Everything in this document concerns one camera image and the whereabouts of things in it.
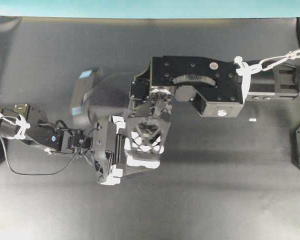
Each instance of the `white cable tie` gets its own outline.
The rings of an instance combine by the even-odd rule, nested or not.
[[[20,117],[20,120],[17,119],[15,120],[15,124],[17,126],[19,126],[19,130],[18,132],[16,133],[16,135],[14,135],[14,139],[18,139],[18,140],[24,140],[26,138],[26,130],[30,128],[30,124],[27,123],[25,117],[23,115],[20,115],[19,114],[19,117]]]
[[[236,73],[239,76],[242,76],[242,100],[245,103],[245,100],[248,96],[250,84],[251,84],[251,75],[259,73],[262,70],[261,64],[254,64],[249,66],[245,61],[243,61],[241,56],[236,56],[234,58],[234,63],[238,64],[240,68],[236,69]]]

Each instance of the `screw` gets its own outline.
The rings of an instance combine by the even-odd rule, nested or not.
[[[217,70],[218,69],[218,67],[219,67],[219,65],[218,65],[218,63],[216,63],[216,62],[211,62],[210,64],[209,64],[209,67],[212,69],[212,70]]]
[[[225,117],[227,116],[227,111],[226,110],[223,110],[223,109],[220,109],[218,112],[217,112],[217,115],[219,117]]]

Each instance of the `black cable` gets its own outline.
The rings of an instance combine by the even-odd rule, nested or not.
[[[68,128],[67,124],[63,120],[59,119],[55,122],[55,125],[57,127],[59,124],[61,124],[63,126],[62,130],[66,130],[70,134],[70,136],[73,136],[73,133],[71,132],[71,130]]]
[[[67,169],[67,168],[70,166],[70,164],[74,161],[74,159],[76,158],[76,156],[77,156],[77,155],[79,154],[79,152],[81,151],[81,148],[83,147],[83,145],[86,143],[86,141],[87,141],[89,135],[90,135],[94,130],[98,130],[98,127],[95,127],[95,128],[93,128],[93,129],[91,129],[91,130],[89,131],[89,133],[85,136],[85,138],[84,138],[82,144],[80,145],[78,151],[73,155],[73,157],[70,159],[70,161],[69,161],[63,168],[61,168],[61,169],[58,170],[58,171],[51,172],[51,173],[23,173],[23,172],[17,172],[17,171],[15,171],[15,170],[11,167],[11,165],[10,165],[10,163],[9,163],[6,144],[5,144],[5,142],[4,142],[3,138],[2,138],[1,133],[0,133],[0,142],[1,142],[1,144],[2,144],[2,148],[3,148],[3,153],[4,153],[4,158],[5,158],[6,164],[8,165],[9,169],[10,169],[13,173],[18,174],[18,175],[24,175],[24,176],[51,176],[51,175],[55,175],[55,174],[58,174],[58,173],[62,172],[63,170]]]

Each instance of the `teal wall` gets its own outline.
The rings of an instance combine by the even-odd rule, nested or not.
[[[0,16],[130,19],[300,17],[300,0],[0,0]]]

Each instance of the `dark gray table surface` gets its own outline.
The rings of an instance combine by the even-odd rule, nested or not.
[[[71,123],[74,81],[91,67],[138,74],[152,56],[255,60],[296,48],[294,18],[27,17],[0,32],[0,105],[41,105],[51,121]],[[300,171],[291,164],[298,125],[300,103],[289,101],[247,102],[232,119],[200,118],[176,103],[160,167],[116,186],[98,185],[82,160],[50,177],[14,175],[3,162],[0,239],[300,240]],[[8,155],[29,172],[68,160],[17,141]]]

